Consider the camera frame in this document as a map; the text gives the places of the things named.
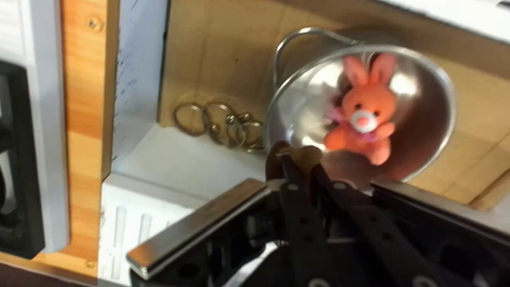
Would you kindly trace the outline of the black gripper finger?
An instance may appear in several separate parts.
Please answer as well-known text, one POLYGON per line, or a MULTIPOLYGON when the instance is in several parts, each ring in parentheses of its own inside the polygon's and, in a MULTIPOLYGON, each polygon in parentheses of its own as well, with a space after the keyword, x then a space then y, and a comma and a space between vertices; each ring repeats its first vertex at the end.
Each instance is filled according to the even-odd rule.
POLYGON ((317 146, 290 146, 287 141, 278 141, 266 156, 265 176, 268 180, 286 178, 306 183, 321 159, 322 151, 317 146))

